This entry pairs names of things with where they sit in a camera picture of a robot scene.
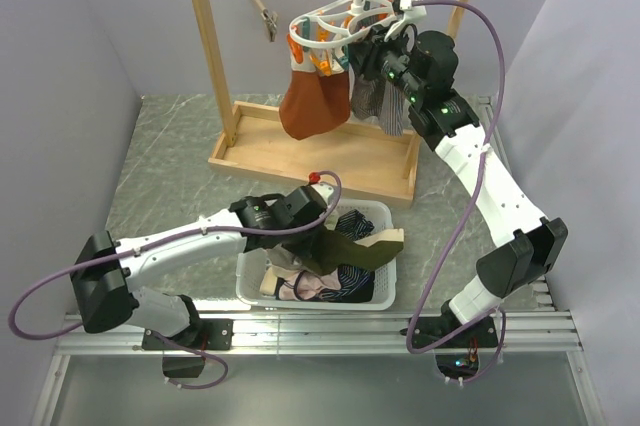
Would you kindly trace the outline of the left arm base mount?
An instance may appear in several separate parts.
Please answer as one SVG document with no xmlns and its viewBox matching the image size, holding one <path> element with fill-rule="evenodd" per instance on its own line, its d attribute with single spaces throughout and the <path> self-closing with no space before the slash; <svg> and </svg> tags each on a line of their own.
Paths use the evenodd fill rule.
<svg viewBox="0 0 640 426">
<path fill-rule="evenodd" d="M 221 382 L 228 374 L 228 365 L 215 352 L 231 348 L 234 322 L 228 318 L 203 319 L 197 326 L 173 337 L 161 338 L 146 330 L 142 351 L 162 352 L 162 373 L 169 381 L 198 379 L 208 362 L 222 367 Z"/>
</svg>

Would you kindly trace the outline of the grey striped underwear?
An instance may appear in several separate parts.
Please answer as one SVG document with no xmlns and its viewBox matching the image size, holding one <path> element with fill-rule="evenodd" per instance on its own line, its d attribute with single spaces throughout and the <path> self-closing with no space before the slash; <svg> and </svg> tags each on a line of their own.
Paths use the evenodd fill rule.
<svg viewBox="0 0 640 426">
<path fill-rule="evenodd" d="M 355 26 L 356 31 L 368 29 L 368 33 L 355 42 L 372 39 L 374 36 L 384 38 L 389 27 L 375 26 L 374 23 L 373 16 L 358 21 Z M 375 117 L 386 135 L 399 137 L 403 134 L 404 96 L 391 82 L 382 79 L 366 81 L 354 77 L 350 107 L 358 120 Z"/>
</svg>

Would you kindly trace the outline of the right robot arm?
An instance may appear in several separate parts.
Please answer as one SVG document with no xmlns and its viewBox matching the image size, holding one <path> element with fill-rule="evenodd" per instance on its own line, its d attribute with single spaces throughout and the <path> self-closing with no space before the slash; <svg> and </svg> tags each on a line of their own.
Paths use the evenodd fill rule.
<svg viewBox="0 0 640 426">
<path fill-rule="evenodd" d="M 410 43 L 375 28 L 349 45 L 348 56 L 357 78 L 380 80 L 400 93 L 413 129 L 455 173 L 489 228 L 494 250 L 477 261 L 474 278 L 448 302 L 440 322 L 444 340 L 460 346 L 474 336 L 476 318 L 554 267 L 568 228 L 527 198 L 455 91 L 454 48 L 438 31 L 423 31 Z"/>
</svg>

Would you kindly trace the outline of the beige underwear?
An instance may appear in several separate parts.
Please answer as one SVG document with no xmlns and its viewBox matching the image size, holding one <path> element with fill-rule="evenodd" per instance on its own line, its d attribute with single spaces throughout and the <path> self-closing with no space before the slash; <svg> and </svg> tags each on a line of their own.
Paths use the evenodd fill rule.
<svg viewBox="0 0 640 426">
<path fill-rule="evenodd" d="M 270 268 L 278 278 L 286 279 L 304 270 L 302 260 L 282 246 L 268 249 L 266 255 Z"/>
</svg>

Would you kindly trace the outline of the olive green underwear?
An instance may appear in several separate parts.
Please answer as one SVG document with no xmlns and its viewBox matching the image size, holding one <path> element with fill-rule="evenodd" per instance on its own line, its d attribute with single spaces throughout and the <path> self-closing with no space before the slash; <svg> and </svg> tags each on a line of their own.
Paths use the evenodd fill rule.
<svg viewBox="0 0 640 426">
<path fill-rule="evenodd" d="M 315 238 L 311 258 L 302 262 L 306 270 L 319 276 L 329 275 L 346 264 L 376 271 L 403 251 L 404 239 L 402 228 L 386 229 L 357 241 L 322 229 Z"/>
</svg>

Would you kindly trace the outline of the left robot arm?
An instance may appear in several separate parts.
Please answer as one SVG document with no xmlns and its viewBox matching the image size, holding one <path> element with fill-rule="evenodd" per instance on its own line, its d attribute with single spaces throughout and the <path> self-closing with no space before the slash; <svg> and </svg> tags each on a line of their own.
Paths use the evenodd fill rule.
<svg viewBox="0 0 640 426">
<path fill-rule="evenodd" d="M 180 267 L 279 245 L 304 245 L 337 203 L 334 186 L 303 185 L 287 195 L 246 196 L 209 217 L 162 233 L 116 241 L 91 236 L 71 274 L 82 327 L 89 334 L 129 324 L 179 348 L 195 345 L 206 326 L 193 300 L 150 284 Z"/>
</svg>

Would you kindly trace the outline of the white round clip hanger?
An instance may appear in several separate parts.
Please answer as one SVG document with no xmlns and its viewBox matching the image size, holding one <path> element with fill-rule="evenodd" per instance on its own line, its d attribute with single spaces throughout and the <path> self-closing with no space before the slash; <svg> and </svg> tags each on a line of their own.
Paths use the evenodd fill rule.
<svg viewBox="0 0 640 426">
<path fill-rule="evenodd" d="M 306 51 L 331 50 L 348 70 L 347 46 L 368 33 L 368 29 L 357 32 L 356 23 L 373 16 L 375 26 L 389 27 L 394 21 L 393 1 L 336 0 L 293 19 L 288 34 Z"/>
</svg>

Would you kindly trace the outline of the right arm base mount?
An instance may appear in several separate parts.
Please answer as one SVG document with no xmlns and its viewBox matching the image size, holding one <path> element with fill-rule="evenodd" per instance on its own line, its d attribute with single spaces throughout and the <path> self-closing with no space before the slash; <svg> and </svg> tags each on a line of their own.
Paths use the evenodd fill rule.
<svg viewBox="0 0 640 426">
<path fill-rule="evenodd" d="M 497 326 L 492 316 L 486 316 L 435 348 L 437 370 L 447 382 L 464 385 L 479 378 L 498 362 L 506 336 L 504 321 L 499 323 Z M 414 329 L 411 345 L 414 349 L 429 347 L 459 326 L 455 317 L 445 314 L 421 317 Z"/>
</svg>

